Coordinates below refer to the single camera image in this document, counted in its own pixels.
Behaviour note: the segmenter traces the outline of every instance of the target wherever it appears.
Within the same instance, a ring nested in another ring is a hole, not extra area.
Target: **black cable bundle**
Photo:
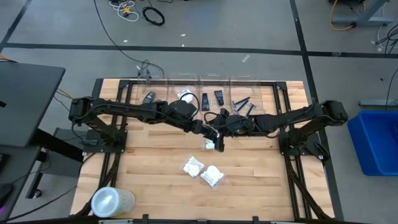
[[[385,54],[391,54],[392,49],[395,47],[395,45],[396,45],[397,42],[398,42],[398,37],[395,37],[395,38],[394,38],[394,36],[398,34],[398,28],[397,28],[397,27],[398,27],[398,25],[395,25],[395,26],[394,26],[393,28],[391,28],[390,31],[387,33],[387,37],[385,37],[385,38],[383,38],[383,39],[381,39],[381,40],[379,40],[379,41],[377,41],[377,42],[375,43],[375,44],[377,45],[377,44],[381,44],[381,43],[387,41],[386,48],[384,49],[384,53],[385,53]]]
[[[153,24],[153,25],[155,25],[155,26],[161,26],[161,25],[163,25],[163,24],[165,23],[165,19],[164,19],[163,14],[162,14],[159,10],[157,10],[156,8],[153,7],[153,5],[152,5],[152,3],[150,2],[150,0],[149,0],[149,4],[150,4],[150,6],[146,6],[146,7],[144,7],[144,8],[142,9],[142,15],[145,17],[145,20],[148,21],[148,22],[150,22],[151,24]],[[162,18],[162,22],[156,22],[156,21],[150,20],[150,19],[147,17],[147,14],[146,14],[146,12],[147,12],[148,10],[152,10],[152,11],[156,12],[156,13]]]

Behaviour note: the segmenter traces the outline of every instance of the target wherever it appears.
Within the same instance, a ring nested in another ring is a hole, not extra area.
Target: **blue plastic crate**
[[[365,175],[398,175],[398,111],[360,111],[348,129]]]

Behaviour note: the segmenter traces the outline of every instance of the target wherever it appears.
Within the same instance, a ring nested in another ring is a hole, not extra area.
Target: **gray floor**
[[[165,17],[163,27],[150,25],[143,18],[135,23],[118,18],[105,0],[97,0],[99,11],[109,34],[120,45],[181,47],[233,47],[276,50],[299,50],[299,42],[288,0],[194,0],[161,4],[152,0]],[[359,27],[347,32],[333,31],[328,26],[331,5],[324,1],[296,0],[307,49],[330,52],[380,53],[374,40],[377,27]],[[12,24],[23,0],[0,1],[0,39]],[[141,9],[146,2],[137,3]],[[398,2],[385,8],[386,16],[398,21]],[[352,14],[339,4],[336,15]],[[388,29],[380,33],[384,37]],[[33,0],[11,36],[10,43],[111,45],[105,36],[93,1]],[[73,96],[91,93],[96,78],[134,77],[136,62],[112,50],[10,49],[2,54],[25,63],[61,66],[67,72],[61,83]],[[308,84],[301,56],[198,52],[126,52],[149,59],[167,74],[219,73],[251,74],[263,80],[302,80],[308,99]],[[389,79],[396,69],[396,59],[310,57],[320,101],[342,101],[349,118],[361,109],[357,102],[366,98],[385,98]],[[152,68],[152,73],[159,72]],[[391,97],[398,90],[392,89]],[[50,133],[56,127],[70,128],[67,112],[53,101],[40,127]],[[327,128],[336,182],[345,220],[367,223],[395,223],[398,213],[398,178],[367,177],[362,174],[346,126]],[[42,198],[19,199],[12,216],[31,210],[62,194],[76,184],[76,178],[44,175],[39,188]],[[69,214],[73,192],[51,206],[20,218],[35,220],[65,217]]]

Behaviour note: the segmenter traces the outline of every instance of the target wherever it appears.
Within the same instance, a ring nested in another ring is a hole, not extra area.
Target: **white cable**
[[[384,7],[386,6],[386,4],[387,4],[387,2],[384,3],[383,7],[381,7],[381,17],[384,17]],[[377,31],[377,42],[380,41],[380,30],[381,30],[382,26],[383,26],[383,24],[380,25],[379,30]],[[380,46],[381,49],[384,49],[384,47],[383,47],[383,45],[381,43],[379,44],[379,46]]]
[[[131,20],[131,19],[125,18],[123,15],[120,15],[119,12],[123,12],[123,11],[124,11],[124,9],[121,9],[122,6],[123,6],[123,7],[133,8],[133,7],[135,6],[135,4],[136,4],[136,3],[135,3],[134,1],[124,1],[124,2],[121,2],[118,6],[116,6],[116,5],[112,4],[111,1],[109,1],[109,5],[112,6],[112,8],[113,8],[115,11],[117,11],[118,16],[119,16],[120,18],[126,20],[126,21],[129,21],[129,22],[136,22],[136,21],[139,19],[139,14],[136,13],[136,12],[128,11],[128,12],[127,12],[128,14],[135,14],[135,15],[137,16],[137,19]]]

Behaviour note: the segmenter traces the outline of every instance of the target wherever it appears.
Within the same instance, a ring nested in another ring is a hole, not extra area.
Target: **yellow cable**
[[[67,95],[69,98],[73,99],[73,96],[69,95],[69,93],[67,93],[65,90],[62,90],[60,88],[58,88],[59,91],[61,91],[63,94]]]
[[[329,16],[329,25],[330,25],[330,27],[331,27],[333,30],[337,30],[337,31],[349,30],[349,29],[353,28],[352,25],[350,25],[349,27],[345,27],[345,28],[340,28],[340,29],[339,29],[339,28],[335,28],[335,27],[333,26],[333,24],[331,23],[331,18],[333,17],[333,11],[335,10],[337,1],[338,1],[338,0],[335,1],[335,3],[333,4],[333,7],[331,8],[330,16]]]
[[[2,54],[0,54],[0,57],[1,57],[1,58],[4,58],[4,59],[6,59],[6,60],[10,60],[9,58],[7,58],[6,56],[4,56],[4,55],[2,55]]]

